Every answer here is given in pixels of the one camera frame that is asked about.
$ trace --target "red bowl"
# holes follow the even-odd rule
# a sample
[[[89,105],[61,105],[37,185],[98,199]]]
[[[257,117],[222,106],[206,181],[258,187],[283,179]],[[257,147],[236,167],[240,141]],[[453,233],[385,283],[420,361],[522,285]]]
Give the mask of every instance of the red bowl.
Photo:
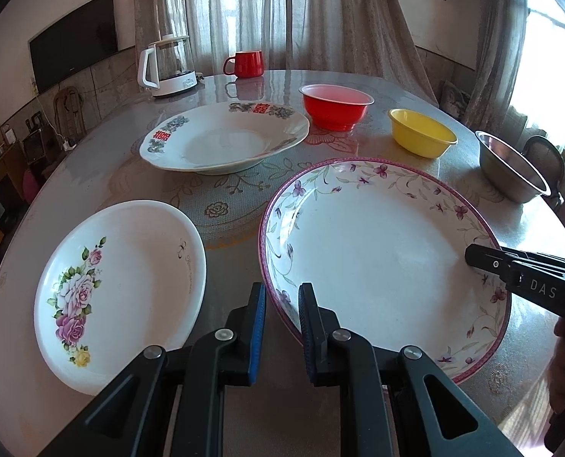
[[[303,86],[299,92],[314,125],[341,132],[352,130],[374,102],[362,91],[331,84]]]

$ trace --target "plate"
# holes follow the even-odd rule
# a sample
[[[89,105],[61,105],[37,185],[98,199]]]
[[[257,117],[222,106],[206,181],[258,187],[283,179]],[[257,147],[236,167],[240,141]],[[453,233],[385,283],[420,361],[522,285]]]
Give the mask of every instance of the plate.
[[[298,287],[373,345],[421,347],[456,383],[498,348],[510,297],[471,268],[471,243],[499,248],[477,211],[424,172],[385,160],[329,160],[286,182],[259,233],[272,301],[301,340]]]
[[[160,123],[140,156],[163,170],[233,174],[298,145],[309,129],[308,119],[289,106],[217,103]]]
[[[96,395],[145,347],[179,348],[204,296],[206,259],[187,216],[130,201],[79,224],[48,261],[34,324],[47,365]]]

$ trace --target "television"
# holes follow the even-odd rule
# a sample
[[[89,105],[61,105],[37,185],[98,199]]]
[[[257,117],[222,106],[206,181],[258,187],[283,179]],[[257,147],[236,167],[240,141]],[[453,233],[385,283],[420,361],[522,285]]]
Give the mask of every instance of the television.
[[[92,0],[29,41],[39,94],[117,53],[113,0]]]

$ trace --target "window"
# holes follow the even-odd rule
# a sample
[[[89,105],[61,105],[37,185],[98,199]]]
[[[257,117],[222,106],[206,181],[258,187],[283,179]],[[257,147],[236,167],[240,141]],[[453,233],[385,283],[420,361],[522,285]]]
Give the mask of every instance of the window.
[[[555,0],[528,0],[525,42],[511,105],[528,127],[565,146],[565,13]]]

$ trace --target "yellow oval bowl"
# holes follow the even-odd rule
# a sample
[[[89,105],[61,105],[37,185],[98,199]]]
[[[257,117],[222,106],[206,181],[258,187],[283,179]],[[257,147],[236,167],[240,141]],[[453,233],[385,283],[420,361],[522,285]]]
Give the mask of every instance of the yellow oval bowl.
[[[393,138],[408,151],[425,158],[439,158],[458,138],[433,118],[409,109],[391,109]]]

